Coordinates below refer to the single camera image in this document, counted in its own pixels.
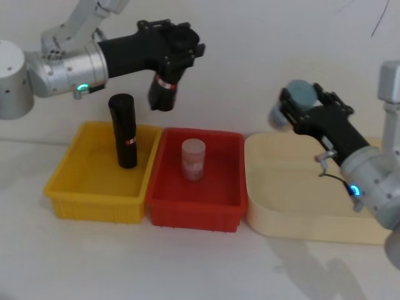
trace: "black bottle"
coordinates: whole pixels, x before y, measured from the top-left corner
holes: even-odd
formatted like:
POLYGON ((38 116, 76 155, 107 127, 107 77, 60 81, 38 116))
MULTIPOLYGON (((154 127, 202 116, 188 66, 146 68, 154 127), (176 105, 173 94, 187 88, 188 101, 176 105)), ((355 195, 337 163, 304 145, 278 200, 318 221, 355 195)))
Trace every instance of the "black bottle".
POLYGON ((129 94, 117 94, 108 101, 117 148, 118 164, 126 169, 138 164, 134 99, 129 94))

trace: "white table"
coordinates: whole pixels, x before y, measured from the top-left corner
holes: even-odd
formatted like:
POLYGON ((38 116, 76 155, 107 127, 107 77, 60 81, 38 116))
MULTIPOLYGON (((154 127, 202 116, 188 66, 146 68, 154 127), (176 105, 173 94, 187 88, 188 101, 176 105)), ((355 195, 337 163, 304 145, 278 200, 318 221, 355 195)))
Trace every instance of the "white table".
POLYGON ((64 146, 0 142, 0 300, 398 300, 382 247, 56 219, 64 146))

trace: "red plastic bin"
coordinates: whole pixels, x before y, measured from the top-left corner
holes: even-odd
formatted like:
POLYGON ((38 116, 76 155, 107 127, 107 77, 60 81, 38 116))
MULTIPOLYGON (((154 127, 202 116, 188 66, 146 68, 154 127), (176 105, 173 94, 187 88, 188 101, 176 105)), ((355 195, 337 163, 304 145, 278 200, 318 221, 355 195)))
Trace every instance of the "red plastic bin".
POLYGON ((243 136, 164 130, 146 199, 153 225, 235 232, 247 206, 243 136), (182 143, 191 138, 206 143, 204 177, 194 182, 182 174, 182 143))

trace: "white wall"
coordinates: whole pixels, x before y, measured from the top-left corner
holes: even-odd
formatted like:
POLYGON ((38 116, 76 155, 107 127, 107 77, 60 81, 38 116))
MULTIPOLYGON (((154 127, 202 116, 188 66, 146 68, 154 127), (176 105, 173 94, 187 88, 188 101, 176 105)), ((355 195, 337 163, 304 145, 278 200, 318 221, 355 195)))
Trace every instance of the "white wall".
MULTIPOLYGON (((0 39, 39 49, 40 33, 63 22, 78 0, 1 0, 0 39)), ((400 2, 386 0, 132 0, 104 22, 108 37, 132 34, 140 19, 189 21, 206 55, 180 84, 172 112, 152 112, 146 94, 152 73, 111 79, 103 92, 37 99, 17 121, 0 121, 0 138, 69 141, 81 122, 109 120, 108 98, 131 93, 137 120, 161 126, 252 133, 270 130, 266 116, 291 79, 319 82, 354 107, 357 128, 380 136, 383 110, 376 99, 379 65, 400 59, 400 2)))

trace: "small jar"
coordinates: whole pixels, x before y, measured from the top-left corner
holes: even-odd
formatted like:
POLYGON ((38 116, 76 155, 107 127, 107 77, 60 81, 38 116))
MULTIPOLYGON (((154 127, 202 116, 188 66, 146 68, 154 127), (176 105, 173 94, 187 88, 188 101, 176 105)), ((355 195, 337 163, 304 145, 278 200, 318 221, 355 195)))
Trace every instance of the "small jar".
POLYGON ((187 139, 182 143, 182 173, 190 181, 203 178, 206 144, 199 139, 187 139))

